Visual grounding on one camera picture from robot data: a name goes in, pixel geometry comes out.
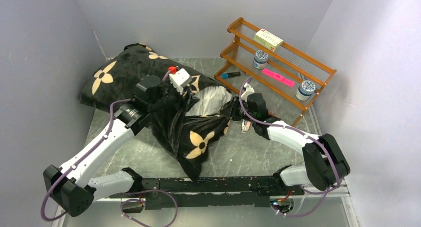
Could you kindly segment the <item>white pillow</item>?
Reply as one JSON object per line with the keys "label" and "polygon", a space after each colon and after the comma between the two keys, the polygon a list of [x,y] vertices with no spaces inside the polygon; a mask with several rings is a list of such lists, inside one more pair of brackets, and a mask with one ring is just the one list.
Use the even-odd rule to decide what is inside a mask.
{"label": "white pillow", "polygon": [[223,86],[208,86],[193,95],[196,102],[186,112],[186,116],[207,117],[219,114],[232,100],[232,94]]}

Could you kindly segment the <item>black pillowcase with beige flowers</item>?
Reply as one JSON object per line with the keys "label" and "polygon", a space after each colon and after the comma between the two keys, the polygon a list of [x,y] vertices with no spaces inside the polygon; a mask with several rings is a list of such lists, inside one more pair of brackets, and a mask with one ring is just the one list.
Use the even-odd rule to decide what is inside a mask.
{"label": "black pillowcase with beige flowers", "polygon": [[144,44],[126,46],[94,72],[79,95],[81,104],[105,112],[118,100],[139,102],[153,136],[193,181],[209,145],[227,133],[235,98],[220,82]]}

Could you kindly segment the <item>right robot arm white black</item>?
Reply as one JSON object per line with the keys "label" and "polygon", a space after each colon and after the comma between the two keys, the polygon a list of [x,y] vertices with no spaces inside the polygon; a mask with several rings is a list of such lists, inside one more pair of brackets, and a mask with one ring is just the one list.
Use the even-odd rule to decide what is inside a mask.
{"label": "right robot arm white black", "polygon": [[260,93],[251,94],[246,100],[236,97],[231,117],[251,122],[257,135],[285,145],[303,157],[302,165],[287,165],[273,174],[273,189],[280,195],[299,185],[312,185],[327,192],[351,172],[334,136],[311,134],[288,125],[268,112]]}

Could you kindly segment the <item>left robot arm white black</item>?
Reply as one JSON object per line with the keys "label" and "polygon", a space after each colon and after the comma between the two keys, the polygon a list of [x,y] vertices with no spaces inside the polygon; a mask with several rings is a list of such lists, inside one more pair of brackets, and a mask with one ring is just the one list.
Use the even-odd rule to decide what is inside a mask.
{"label": "left robot arm white black", "polygon": [[149,125],[154,113],[173,104],[191,80],[184,70],[167,73],[164,78],[145,76],[136,84],[132,98],[111,103],[109,122],[100,134],[59,167],[50,165],[44,170],[47,193],[42,219],[50,220],[45,214],[49,199],[77,217],[98,199],[117,193],[136,197],[144,191],[143,177],[129,167],[103,177],[93,175],[103,161]]}

